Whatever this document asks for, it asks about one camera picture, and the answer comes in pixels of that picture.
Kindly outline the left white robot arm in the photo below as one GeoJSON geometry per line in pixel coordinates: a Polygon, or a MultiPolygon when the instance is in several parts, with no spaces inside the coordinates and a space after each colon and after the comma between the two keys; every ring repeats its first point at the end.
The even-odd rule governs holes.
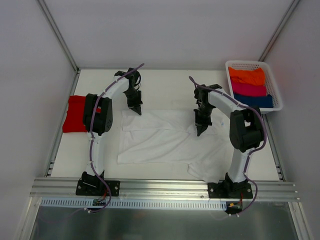
{"type": "Polygon", "coordinates": [[[113,125],[113,100],[124,94],[127,107],[138,115],[142,114],[142,93],[139,90],[141,74],[138,69],[117,71],[111,84],[99,95],[87,94],[82,122],[89,138],[88,163],[78,181],[77,189],[82,195],[102,195],[108,191],[104,180],[104,154],[107,132],[113,125]]]}

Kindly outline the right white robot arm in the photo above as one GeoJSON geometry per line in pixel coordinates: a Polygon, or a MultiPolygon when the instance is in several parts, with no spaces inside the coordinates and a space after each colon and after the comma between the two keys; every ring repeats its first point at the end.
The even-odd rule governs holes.
{"type": "Polygon", "coordinates": [[[208,183],[211,199],[252,199],[252,188],[247,169],[254,152],[261,150],[267,141],[266,128],[258,107],[244,105],[227,94],[220,85],[195,85],[197,108],[195,126],[200,136],[212,125],[211,113],[219,109],[229,118],[229,139],[234,148],[231,166],[219,183],[208,183]]]}

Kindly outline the white t shirt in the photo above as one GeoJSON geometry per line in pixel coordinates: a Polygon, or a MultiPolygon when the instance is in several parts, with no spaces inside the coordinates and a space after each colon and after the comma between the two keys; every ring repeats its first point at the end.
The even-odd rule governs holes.
{"type": "Polygon", "coordinates": [[[211,125],[197,135],[192,110],[146,109],[121,113],[118,164],[185,164],[188,173],[206,182],[224,179],[234,149],[229,119],[213,110],[211,125]]]}

